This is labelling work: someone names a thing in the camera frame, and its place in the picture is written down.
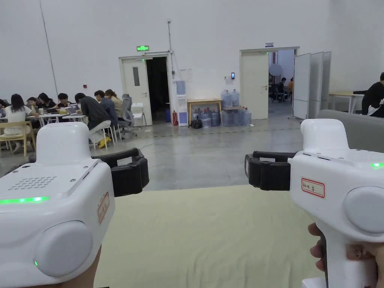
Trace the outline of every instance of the sign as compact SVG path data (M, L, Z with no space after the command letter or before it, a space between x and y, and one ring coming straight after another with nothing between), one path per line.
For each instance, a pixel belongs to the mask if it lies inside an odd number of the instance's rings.
M149 46L136 46L138 51L148 51Z
M301 189L306 193L325 198L325 185L323 183L302 178Z

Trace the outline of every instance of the pipe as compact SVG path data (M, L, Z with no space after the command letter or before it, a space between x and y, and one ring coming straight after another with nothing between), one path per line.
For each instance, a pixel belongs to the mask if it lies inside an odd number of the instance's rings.
M45 20L44 20L43 6L41 5L41 0L40 0L40 11L41 11L41 16L43 17L43 24L44 24L45 38L46 38L46 40L47 40L47 46L48 46L48 52L49 52L49 59L51 60L51 68L52 68L52 74L53 74L53 82L55 83L56 95L58 95L59 93L57 92L57 84L56 84L55 70L53 69L53 62L52 62L51 49L50 49L50 47L49 47L48 35L47 35L47 29L45 28Z

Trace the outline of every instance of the person's hair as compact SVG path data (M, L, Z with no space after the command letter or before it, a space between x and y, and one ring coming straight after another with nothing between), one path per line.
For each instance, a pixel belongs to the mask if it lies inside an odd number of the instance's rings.
M11 97L12 112L24 110L24 100L19 94L13 94Z
M48 103L49 101L53 101L51 98L48 97L47 94L41 93L38 97L39 99L43 100L44 103Z
M104 93L103 91L101 91L101 90L97 90L97 91L95 92L95 97L96 97L97 95L99 95L101 98L104 98L104 97L105 97L105 93Z
M65 94L65 93L60 93L59 95L57 95L57 98L58 98L59 100L68 99L68 95Z
M76 101L76 103L80 103L80 99L83 99L85 96L84 93L77 93L75 96L74 96L74 100Z
M37 103L37 99L35 97L29 97L27 102L29 102L29 101L35 101Z
M108 89L107 91L105 91L105 96L114 96L116 98L118 97L112 89Z

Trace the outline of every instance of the green led light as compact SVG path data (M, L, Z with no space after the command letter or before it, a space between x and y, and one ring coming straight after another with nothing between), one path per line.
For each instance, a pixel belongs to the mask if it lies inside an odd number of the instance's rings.
M49 197L6 199L6 200L0 200L0 205L1 204L28 203L28 202L41 202L41 201L47 201L47 200L49 200Z

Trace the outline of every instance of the whiteboard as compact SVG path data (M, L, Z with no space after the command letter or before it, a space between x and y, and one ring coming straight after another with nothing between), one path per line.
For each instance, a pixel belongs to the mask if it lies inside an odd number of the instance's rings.
M324 52L311 54L310 102L308 118L316 118L320 112L321 91L323 86Z
M332 52L325 52L323 57L323 87L321 89L320 109L328 109L329 82L331 79Z
M295 57L295 80L293 94L293 115L300 119L308 118L311 75L311 54Z

